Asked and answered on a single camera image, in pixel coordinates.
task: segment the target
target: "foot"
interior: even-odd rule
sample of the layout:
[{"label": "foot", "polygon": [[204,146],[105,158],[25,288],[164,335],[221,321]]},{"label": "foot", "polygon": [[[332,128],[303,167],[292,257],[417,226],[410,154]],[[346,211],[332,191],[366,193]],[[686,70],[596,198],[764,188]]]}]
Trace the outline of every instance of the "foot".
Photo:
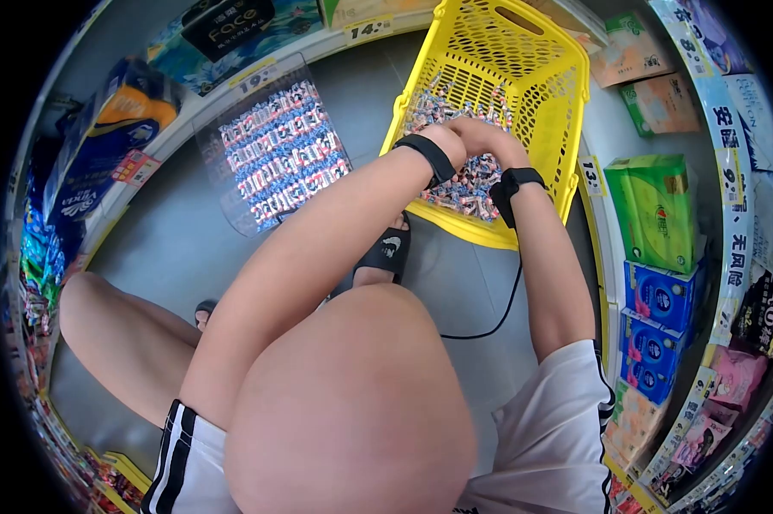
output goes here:
[{"label": "foot", "polygon": [[207,322],[210,320],[210,314],[207,311],[196,311],[195,312],[195,321],[197,322],[196,326],[198,327],[198,330],[201,332],[204,332],[204,329],[207,328]]},{"label": "foot", "polygon": [[[390,227],[398,230],[409,230],[410,226],[404,221],[404,215],[399,214]],[[379,268],[361,266],[355,271],[355,275],[352,279],[353,287],[360,287],[362,285],[370,284],[391,284],[392,279],[395,278],[395,273],[388,272],[387,270],[381,270]]]}]

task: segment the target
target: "blue tissue box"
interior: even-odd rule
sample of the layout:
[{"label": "blue tissue box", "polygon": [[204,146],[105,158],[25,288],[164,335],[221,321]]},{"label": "blue tissue box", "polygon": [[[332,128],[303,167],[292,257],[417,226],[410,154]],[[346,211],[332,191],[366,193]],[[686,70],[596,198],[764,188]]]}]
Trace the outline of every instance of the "blue tissue box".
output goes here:
[{"label": "blue tissue box", "polygon": [[141,59],[121,59],[66,132],[43,189],[47,224],[83,220],[113,186],[112,172],[176,117],[183,90]]},{"label": "blue tissue box", "polygon": [[150,42],[147,60],[205,96],[243,68],[321,27],[315,0],[196,2]]},{"label": "blue tissue box", "polygon": [[621,378],[659,406],[672,390],[689,333],[671,330],[628,308],[621,312],[621,325]]},{"label": "blue tissue box", "polygon": [[690,273],[624,261],[627,308],[674,331],[685,332],[703,288],[705,259]]}]

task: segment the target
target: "hand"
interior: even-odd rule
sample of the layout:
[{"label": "hand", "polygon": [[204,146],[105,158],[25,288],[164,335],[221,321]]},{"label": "hand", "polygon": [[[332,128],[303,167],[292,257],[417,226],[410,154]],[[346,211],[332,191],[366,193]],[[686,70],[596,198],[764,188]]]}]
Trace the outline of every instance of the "hand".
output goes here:
[{"label": "hand", "polygon": [[462,139],[452,130],[443,125],[428,125],[418,131],[418,135],[433,141],[449,157],[449,162],[456,171],[464,167],[466,149]]},{"label": "hand", "polygon": [[521,142],[499,127],[465,116],[444,122],[443,126],[461,138],[466,155],[492,154],[505,170],[530,166],[529,156]]}]

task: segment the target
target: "clear acrylic candy bin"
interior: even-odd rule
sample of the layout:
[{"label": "clear acrylic candy bin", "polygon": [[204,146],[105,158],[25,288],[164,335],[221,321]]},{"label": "clear acrylic candy bin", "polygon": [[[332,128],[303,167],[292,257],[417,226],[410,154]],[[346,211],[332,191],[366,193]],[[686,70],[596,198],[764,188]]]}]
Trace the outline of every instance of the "clear acrylic candy bin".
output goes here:
[{"label": "clear acrylic candy bin", "polygon": [[[311,86],[296,87],[305,81]],[[250,68],[230,86],[192,126],[224,216],[237,232],[254,237],[351,165],[300,54]]]}]

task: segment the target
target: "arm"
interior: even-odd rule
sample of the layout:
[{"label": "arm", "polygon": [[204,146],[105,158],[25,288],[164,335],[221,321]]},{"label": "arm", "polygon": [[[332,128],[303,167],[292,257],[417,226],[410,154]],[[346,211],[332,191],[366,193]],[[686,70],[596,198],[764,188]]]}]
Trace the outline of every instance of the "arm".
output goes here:
[{"label": "arm", "polygon": [[[511,134],[469,118],[456,118],[447,127],[461,136],[468,155],[491,153],[503,170],[530,167],[526,149]],[[537,183],[523,184],[510,203],[540,363],[562,346],[595,339],[595,312],[575,248],[546,191]]]},{"label": "arm", "polygon": [[[421,132],[457,169],[461,140],[437,126]],[[402,147],[343,177],[273,232],[243,266],[207,322],[179,398],[228,431],[238,388],[267,346],[300,323],[433,176]]]}]

